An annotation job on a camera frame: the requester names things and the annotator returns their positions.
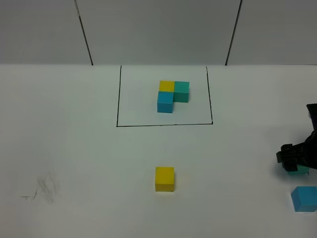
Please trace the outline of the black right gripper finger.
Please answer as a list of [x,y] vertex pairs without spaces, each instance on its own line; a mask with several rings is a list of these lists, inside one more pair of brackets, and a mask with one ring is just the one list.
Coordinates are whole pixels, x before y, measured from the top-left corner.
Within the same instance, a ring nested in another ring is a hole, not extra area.
[[277,162],[282,164],[282,167],[287,172],[296,172],[298,170],[296,161],[296,150],[292,144],[284,144],[279,152],[276,153]]

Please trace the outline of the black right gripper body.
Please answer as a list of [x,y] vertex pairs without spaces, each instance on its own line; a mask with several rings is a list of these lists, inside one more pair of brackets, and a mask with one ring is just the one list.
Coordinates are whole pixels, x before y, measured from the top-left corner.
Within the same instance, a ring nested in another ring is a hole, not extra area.
[[317,105],[307,104],[307,109],[312,120],[314,130],[311,135],[300,144],[302,154],[297,162],[297,167],[304,166],[311,169],[317,169]]

